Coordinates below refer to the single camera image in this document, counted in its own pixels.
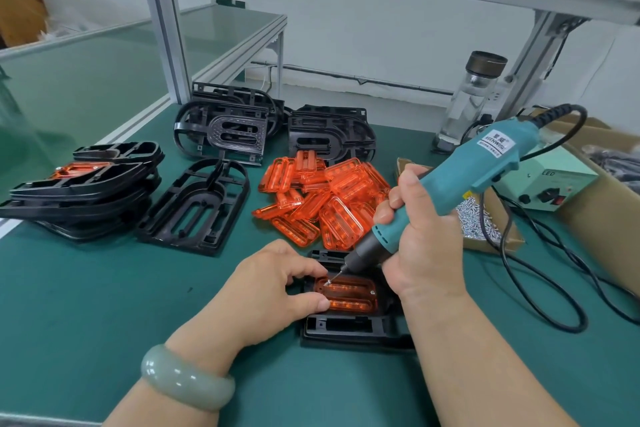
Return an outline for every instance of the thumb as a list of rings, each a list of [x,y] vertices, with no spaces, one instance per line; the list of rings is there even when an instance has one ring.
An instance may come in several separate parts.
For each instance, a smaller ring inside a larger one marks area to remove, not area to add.
[[[400,196],[404,201],[406,214],[409,217],[413,228],[425,230],[431,226],[433,220],[437,218],[437,213],[431,197],[422,186],[418,176],[408,169],[405,169],[398,179]]]
[[[296,294],[289,297],[289,309],[293,315],[292,321],[297,321],[306,318],[309,314],[329,309],[329,299],[317,292]]]

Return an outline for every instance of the green bracelet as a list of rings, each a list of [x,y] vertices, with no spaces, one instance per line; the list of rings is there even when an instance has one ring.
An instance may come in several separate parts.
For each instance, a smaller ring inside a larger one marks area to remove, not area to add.
[[[154,390],[199,410],[217,412],[236,390],[231,376],[209,375],[188,364],[164,344],[151,348],[141,365],[142,378]]]

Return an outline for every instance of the hand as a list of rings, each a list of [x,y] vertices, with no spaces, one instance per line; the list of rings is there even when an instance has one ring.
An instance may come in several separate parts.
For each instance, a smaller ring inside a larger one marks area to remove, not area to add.
[[[317,261],[284,240],[269,243],[236,267],[219,293],[167,340],[166,346],[196,366],[226,375],[238,352],[282,331],[293,321],[329,309],[315,292],[290,296],[293,277],[325,277]]]
[[[421,165],[407,164],[389,200],[378,205],[374,222],[387,224],[403,204],[410,224],[400,238],[398,253],[382,267],[389,286],[402,302],[413,298],[466,296],[462,274],[462,230],[454,210],[438,216],[417,176]]]

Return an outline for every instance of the plastic wrap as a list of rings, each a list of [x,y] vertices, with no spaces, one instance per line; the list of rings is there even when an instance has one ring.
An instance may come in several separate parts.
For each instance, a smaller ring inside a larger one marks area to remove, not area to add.
[[[640,153],[627,153],[586,145],[582,151],[602,169],[640,194]]]

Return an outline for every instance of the green power supply box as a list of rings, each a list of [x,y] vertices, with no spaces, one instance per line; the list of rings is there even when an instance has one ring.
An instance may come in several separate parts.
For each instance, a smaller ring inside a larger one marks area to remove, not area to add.
[[[576,156],[558,147],[521,162],[520,169],[508,172],[493,186],[524,208],[555,211],[597,177]]]

